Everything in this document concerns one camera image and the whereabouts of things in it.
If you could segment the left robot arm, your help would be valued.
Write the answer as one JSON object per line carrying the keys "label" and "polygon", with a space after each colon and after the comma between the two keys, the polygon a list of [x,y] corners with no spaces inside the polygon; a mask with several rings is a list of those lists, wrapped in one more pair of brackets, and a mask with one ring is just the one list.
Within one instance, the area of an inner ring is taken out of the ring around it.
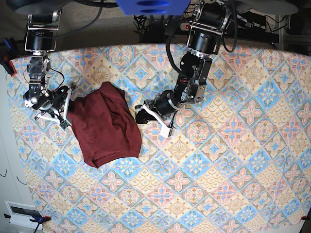
{"label": "left robot arm", "polygon": [[189,23],[187,53],[174,62],[171,41],[177,26],[171,25],[166,42],[170,65],[178,73],[174,89],[165,90],[137,106],[136,123],[157,122],[170,136],[176,114],[186,104],[199,105],[201,117],[225,136],[240,137],[248,127],[261,134],[281,129],[298,132],[294,113],[303,90],[297,79],[298,55],[249,47],[227,48],[225,32],[230,22],[238,31],[236,4],[200,3]]}

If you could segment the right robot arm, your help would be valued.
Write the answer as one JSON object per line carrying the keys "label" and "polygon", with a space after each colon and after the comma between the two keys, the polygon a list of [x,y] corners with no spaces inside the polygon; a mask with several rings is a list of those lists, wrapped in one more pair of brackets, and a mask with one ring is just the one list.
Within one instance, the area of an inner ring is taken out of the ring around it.
{"label": "right robot arm", "polygon": [[28,91],[23,95],[24,105],[37,111],[35,120],[57,123],[62,129],[71,126],[67,118],[72,88],[59,84],[48,88],[48,74],[52,70],[48,52],[56,49],[62,8],[67,0],[8,0],[6,4],[16,13],[28,16],[25,35],[26,52],[32,54],[26,67]]}

